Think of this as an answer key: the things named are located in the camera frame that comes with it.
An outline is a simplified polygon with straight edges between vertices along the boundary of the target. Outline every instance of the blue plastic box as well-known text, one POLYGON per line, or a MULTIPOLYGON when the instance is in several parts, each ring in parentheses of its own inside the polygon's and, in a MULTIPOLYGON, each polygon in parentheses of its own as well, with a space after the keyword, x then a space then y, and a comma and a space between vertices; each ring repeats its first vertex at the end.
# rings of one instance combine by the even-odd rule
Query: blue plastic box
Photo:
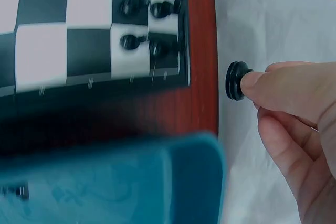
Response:
POLYGON ((78 147, 0 165, 0 223, 220 222, 226 165, 210 134, 78 147))

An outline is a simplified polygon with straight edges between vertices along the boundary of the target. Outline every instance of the black square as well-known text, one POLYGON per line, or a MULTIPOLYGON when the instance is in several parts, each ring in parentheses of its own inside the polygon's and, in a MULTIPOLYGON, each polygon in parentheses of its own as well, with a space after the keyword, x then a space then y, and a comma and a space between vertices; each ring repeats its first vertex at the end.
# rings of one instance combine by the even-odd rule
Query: black square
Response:
POLYGON ((13 119, 16 116, 14 95, 0 97, 0 121, 13 119))
POLYGON ((68 76, 111 72, 110 30, 69 29, 68 76))
POLYGON ((120 13, 120 5, 123 0, 113 0, 112 1, 112 23, 119 23, 119 24, 133 24, 133 25, 141 25, 147 26, 148 25, 148 9, 142 8, 135 17, 125 17, 120 13))
MULTIPOLYGON (((167 43, 170 47, 177 42, 177 35, 171 34, 158 34, 158 33, 149 33, 148 34, 149 40, 158 39, 164 43, 167 43)), ((166 69, 166 68, 177 68, 179 66, 178 63, 178 52, 172 51, 166 57, 162 59, 153 59, 150 58, 151 62, 151 69, 166 69)))
POLYGON ((20 0, 18 24, 65 22, 67 0, 20 0))
POLYGON ((0 35, 0 87, 15 85, 15 35, 0 35))

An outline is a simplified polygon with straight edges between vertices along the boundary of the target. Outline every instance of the white surface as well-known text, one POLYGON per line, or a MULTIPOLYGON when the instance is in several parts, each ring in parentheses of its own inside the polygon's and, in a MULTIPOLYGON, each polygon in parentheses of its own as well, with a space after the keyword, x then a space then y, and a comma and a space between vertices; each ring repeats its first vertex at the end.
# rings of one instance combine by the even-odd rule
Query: white surface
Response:
POLYGON ((289 60, 336 61, 336 0, 216 0, 219 137, 229 164, 222 223, 299 224, 296 202, 257 131, 257 111, 226 98, 232 61, 258 71, 289 60))
POLYGON ((0 0, 0 34, 14 31, 18 4, 19 0, 0 0))
POLYGON ((67 80, 65 23, 19 26, 15 50, 17 92, 65 85, 67 80))
POLYGON ((111 69, 112 78, 148 76, 150 71, 149 43, 141 43, 135 50, 124 50, 120 38, 124 35, 147 36, 147 26, 112 24, 111 69))
POLYGON ((112 24, 112 0, 68 0, 68 28, 107 28, 112 24))

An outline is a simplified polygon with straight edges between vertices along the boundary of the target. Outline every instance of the black chess piece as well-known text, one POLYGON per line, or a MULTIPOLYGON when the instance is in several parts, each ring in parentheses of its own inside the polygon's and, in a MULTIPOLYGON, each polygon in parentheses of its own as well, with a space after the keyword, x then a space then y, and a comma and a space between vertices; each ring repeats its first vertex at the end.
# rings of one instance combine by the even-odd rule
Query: black chess piece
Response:
POLYGON ((145 41, 147 41, 147 36, 136 37, 132 34, 120 38, 120 44, 125 50, 135 50, 145 41))
POLYGON ((225 79, 225 90, 226 95, 236 101, 242 100, 245 96, 241 91, 240 82, 244 75, 252 72, 252 69, 249 69, 245 62, 232 62, 227 70, 226 79, 225 79))
POLYGON ((170 53, 170 46, 160 40, 150 40, 149 42, 149 54, 151 58, 161 59, 166 57, 170 53))
POLYGON ((142 8, 148 8, 148 0, 123 0, 120 4, 120 13, 125 17, 134 17, 142 8))
POLYGON ((154 18, 165 18, 172 13, 179 13, 181 9, 181 2, 175 1, 174 4, 168 1, 163 1, 162 3, 154 3, 151 5, 150 10, 154 18))

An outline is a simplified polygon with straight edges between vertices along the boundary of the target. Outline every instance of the black pawn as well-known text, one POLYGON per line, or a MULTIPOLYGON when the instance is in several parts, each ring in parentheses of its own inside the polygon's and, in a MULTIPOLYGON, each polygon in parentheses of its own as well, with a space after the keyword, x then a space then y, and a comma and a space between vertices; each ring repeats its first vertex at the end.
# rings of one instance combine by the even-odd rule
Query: black pawn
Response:
POLYGON ((225 79, 226 95, 236 101, 242 100, 245 96, 241 91, 240 82, 244 75, 252 72, 245 62, 232 62, 227 70, 225 79))
POLYGON ((162 3, 154 3, 150 7, 151 14, 154 18, 165 18, 172 13, 179 13, 180 9, 180 1, 175 1, 174 4, 171 4, 168 1, 163 1, 162 3))
POLYGON ((134 35, 128 34, 120 38, 120 45, 125 50, 135 50, 140 46, 140 43, 147 41, 146 36, 136 37, 134 35))
POLYGON ((149 42, 149 54, 151 58, 160 59, 166 57, 170 52, 169 46, 158 40, 149 42))

